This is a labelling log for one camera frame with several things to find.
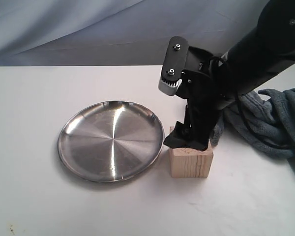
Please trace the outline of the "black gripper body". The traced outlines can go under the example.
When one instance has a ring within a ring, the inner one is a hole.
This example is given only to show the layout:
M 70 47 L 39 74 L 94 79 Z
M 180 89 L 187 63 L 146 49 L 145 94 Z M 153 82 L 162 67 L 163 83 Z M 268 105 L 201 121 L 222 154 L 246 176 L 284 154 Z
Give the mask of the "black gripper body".
M 177 91 L 187 100 L 183 124 L 188 127 L 188 138 L 209 138 L 220 118 L 221 104 L 225 100 L 222 91 L 223 60 L 204 49 L 190 46 L 182 83 Z

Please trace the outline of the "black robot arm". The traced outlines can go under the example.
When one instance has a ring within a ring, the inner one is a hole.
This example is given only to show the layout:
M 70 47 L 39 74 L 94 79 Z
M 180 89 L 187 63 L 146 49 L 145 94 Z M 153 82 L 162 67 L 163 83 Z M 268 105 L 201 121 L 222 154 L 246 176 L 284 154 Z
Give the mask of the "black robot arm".
M 158 87 L 187 105 L 164 144 L 206 150 L 224 108 L 294 64 L 295 0 L 269 1 L 256 27 L 221 56 L 172 37 Z

